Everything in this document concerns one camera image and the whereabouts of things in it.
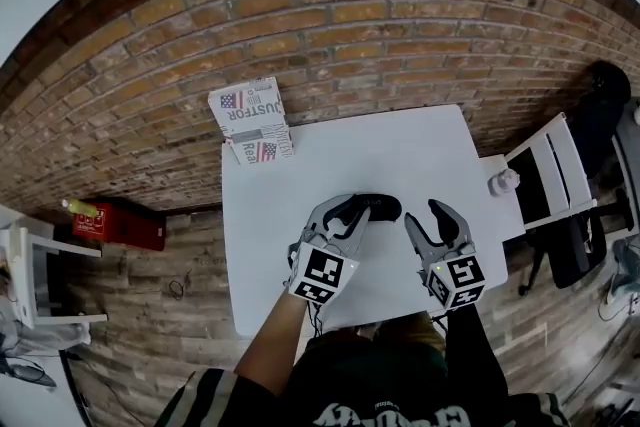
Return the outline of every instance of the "american flag logo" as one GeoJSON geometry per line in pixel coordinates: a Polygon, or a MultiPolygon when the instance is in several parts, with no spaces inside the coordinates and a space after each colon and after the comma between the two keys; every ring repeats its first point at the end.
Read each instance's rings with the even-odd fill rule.
{"type": "Polygon", "coordinates": [[[222,95],[220,97],[220,107],[223,109],[242,109],[242,91],[231,93],[230,95],[222,95]]]}
{"type": "Polygon", "coordinates": [[[247,103],[253,107],[255,105],[260,105],[262,101],[260,100],[260,97],[258,95],[251,94],[251,92],[249,92],[249,94],[247,95],[247,103]]]}
{"type": "Polygon", "coordinates": [[[276,143],[258,143],[258,162],[266,162],[276,158],[276,143]]]}

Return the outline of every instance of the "yellow bottle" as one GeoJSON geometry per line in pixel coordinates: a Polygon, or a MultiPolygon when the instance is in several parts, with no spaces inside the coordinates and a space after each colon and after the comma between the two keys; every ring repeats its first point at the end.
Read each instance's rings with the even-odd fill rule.
{"type": "Polygon", "coordinates": [[[79,199],[63,199],[62,206],[72,214],[83,214],[87,217],[96,217],[98,215],[98,209],[94,205],[90,205],[79,199]]]}

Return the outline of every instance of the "cable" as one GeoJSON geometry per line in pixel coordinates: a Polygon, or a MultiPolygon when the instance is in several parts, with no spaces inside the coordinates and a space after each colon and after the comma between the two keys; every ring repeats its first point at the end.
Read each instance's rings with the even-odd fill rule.
{"type": "Polygon", "coordinates": [[[438,324],[443,329],[445,336],[447,336],[449,334],[449,330],[446,328],[446,326],[440,320],[440,319],[443,319],[445,317],[446,317],[446,315],[440,315],[439,317],[433,317],[431,320],[433,322],[435,322],[436,324],[438,324]]]}
{"type": "Polygon", "coordinates": [[[189,278],[189,274],[191,274],[192,270],[193,269],[189,269],[189,272],[185,274],[184,284],[180,283],[177,279],[171,280],[169,282],[169,294],[176,301],[182,301],[182,298],[184,297],[184,289],[191,284],[191,279],[189,278]]]}
{"type": "Polygon", "coordinates": [[[620,315],[620,313],[622,313],[626,308],[628,308],[628,305],[624,305],[622,308],[620,308],[612,317],[609,317],[608,319],[605,319],[602,316],[602,313],[600,312],[600,307],[602,306],[602,303],[604,302],[606,296],[603,296],[602,299],[600,299],[600,302],[598,303],[598,317],[600,317],[600,320],[602,322],[611,322],[613,319],[615,319],[618,315],[620,315]]]}
{"type": "Polygon", "coordinates": [[[450,251],[447,251],[445,254],[443,254],[440,258],[438,258],[435,263],[444,261],[444,259],[451,253],[455,253],[456,256],[459,256],[455,249],[451,249],[450,251]]]}
{"type": "Polygon", "coordinates": [[[142,420],[140,420],[140,418],[138,418],[136,415],[134,415],[131,411],[129,411],[127,409],[127,407],[122,403],[122,401],[120,400],[120,397],[118,397],[118,394],[115,392],[115,390],[106,382],[104,382],[102,380],[102,376],[93,369],[93,367],[91,365],[89,365],[89,363],[87,363],[85,360],[83,359],[77,359],[75,361],[80,361],[81,363],[84,363],[87,368],[89,370],[91,370],[91,372],[93,372],[96,376],[96,380],[100,381],[100,383],[102,383],[104,386],[106,386],[109,391],[113,394],[113,396],[115,397],[116,401],[118,402],[118,404],[120,404],[120,407],[125,411],[125,413],[127,413],[131,418],[133,418],[136,422],[138,422],[140,425],[142,425],[142,427],[147,427],[142,420]]]}
{"type": "Polygon", "coordinates": [[[313,328],[313,338],[318,338],[322,336],[323,324],[322,320],[318,317],[320,315],[320,305],[314,304],[315,314],[313,317],[311,316],[311,301],[307,301],[307,313],[309,314],[309,322],[311,323],[311,327],[313,328]]]}
{"type": "Polygon", "coordinates": [[[564,399],[564,401],[562,402],[562,405],[565,406],[569,400],[571,400],[571,398],[578,392],[578,390],[582,387],[582,385],[587,381],[587,379],[589,379],[589,377],[591,376],[591,374],[593,374],[593,372],[595,371],[596,368],[598,368],[598,365],[600,363],[602,363],[602,360],[605,358],[605,356],[608,354],[609,350],[611,349],[611,347],[613,347],[613,343],[616,341],[616,338],[618,338],[618,335],[620,334],[620,332],[622,331],[622,328],[625,326],[626,322],[623,322],[622,325],[620,326],[620,328],[618,329],[618,331],[616,331],[616,334],[613,335],[613,337],[611,338],[611,340],[609,340],[609,344],[604,348],[604,351],[602,351],[602,356],[600,356],[600,359],[596,362],[596,364],[593,366],[593,368],[591,370],[589,370],[589,373],[586,375],[586,377],[580,381],[580,384],[578,384],[578,386],[576,386],[573,391],[569,394],[569,396],[564,399]]]}
{"type": "MultiPolygon", "coordinates": [[[[7,318],[4,316],[4,314],[2,312],[0,312],[0,315],[2,315],[2,318],[6,322],[7,318]]],[[[18,323],[19,333],[17,334],[17,340],[16,340],[16,343],[13,344],[13,347],[9,347],[8,349],[4,349],[0,353],[0,357],[5,357],[9,351],[12,351],[13,349],[15,349],[18,345],[20,345],[20,342],[22,342],[22,331],[24,330],[24,324],[22,322],[20,322],[19,320],[17,320],[17,319],[13,319],[11,322],[17,322],[18,323]]]]}

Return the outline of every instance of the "black chair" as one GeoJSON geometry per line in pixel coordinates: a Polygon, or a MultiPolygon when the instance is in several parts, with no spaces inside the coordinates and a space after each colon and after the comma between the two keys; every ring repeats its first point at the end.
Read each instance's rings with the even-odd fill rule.
{"type": "MultiPolygon", "coordinates": [[[[569,130],[587,178],[595,177],[613,150],[611,139],[631,98],[629,79],[612,63],[598,61],[589,67],[593,91],[584,95],[573,111],[569,130]]],[[[549,215],[544,188],[533,156],[523,153],[509,162],[520,174],[516,189],[525,223],[549,215]]],[[[525,295],[534,285],[544,255],[549,255],[553,280],[558,288],[573,285],[593,270],[606,256],[602,217],[621,214],[633,226],[629,202],[624,191],[616,191],[617,201],[560,219],[527,233],[534,250],[529,282],[519,288],[525,295]]]]}

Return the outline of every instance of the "red box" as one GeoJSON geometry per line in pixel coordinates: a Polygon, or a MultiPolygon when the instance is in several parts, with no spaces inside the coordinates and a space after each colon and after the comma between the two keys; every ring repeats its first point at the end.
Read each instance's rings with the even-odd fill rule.
{"type": "Polygon", "coordinates": [[[164,249],[165,220],[151,217],[110,203],[87,201],[98,209],[96,217],[73,215],[73,234],[110,244],[124,244],[141,249],[164,249]]]}

